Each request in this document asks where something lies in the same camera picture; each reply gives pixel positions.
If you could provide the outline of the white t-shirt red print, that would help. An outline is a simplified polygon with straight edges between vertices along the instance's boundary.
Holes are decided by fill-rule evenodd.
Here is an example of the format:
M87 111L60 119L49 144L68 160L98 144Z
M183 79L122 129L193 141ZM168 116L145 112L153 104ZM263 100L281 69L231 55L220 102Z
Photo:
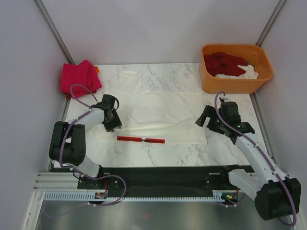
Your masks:
M148 91L139 72L122 71L105 91L119 100L120 129L106 132L99 124L86 137L115 140L118 136L164 139L166 144L206 145L206 131L196 125L203 111L201 92Z

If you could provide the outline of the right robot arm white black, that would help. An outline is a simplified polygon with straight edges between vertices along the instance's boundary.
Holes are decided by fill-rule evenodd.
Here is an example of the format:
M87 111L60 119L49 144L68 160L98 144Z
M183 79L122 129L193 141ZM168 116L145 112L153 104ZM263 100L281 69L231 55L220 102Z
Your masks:
M254 201L263 220L279 219L292 215L296 220L300 206L301 184L289 178L262 150L255 130L248 122L242 122L235 102L222 102L220 108L205 106L196 124L205 125L213 132L230 138L244 154L256 174L252 178L245 170L236 167L220 176L224 188L236 186Z

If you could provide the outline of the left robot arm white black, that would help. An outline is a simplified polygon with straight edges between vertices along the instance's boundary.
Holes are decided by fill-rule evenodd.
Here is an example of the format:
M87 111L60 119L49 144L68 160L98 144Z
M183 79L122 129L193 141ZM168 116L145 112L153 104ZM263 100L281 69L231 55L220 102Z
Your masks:
M75 170L89 177L89 184L101 188L105 176L100 174L100 165L86 156L86 133L99 124L106 132L121 128L122 123L115 104L119 101L113 95L103 95L102 101L91 105L89 110L69 122L55 123L49 147L49 158L57 161L60 167Z

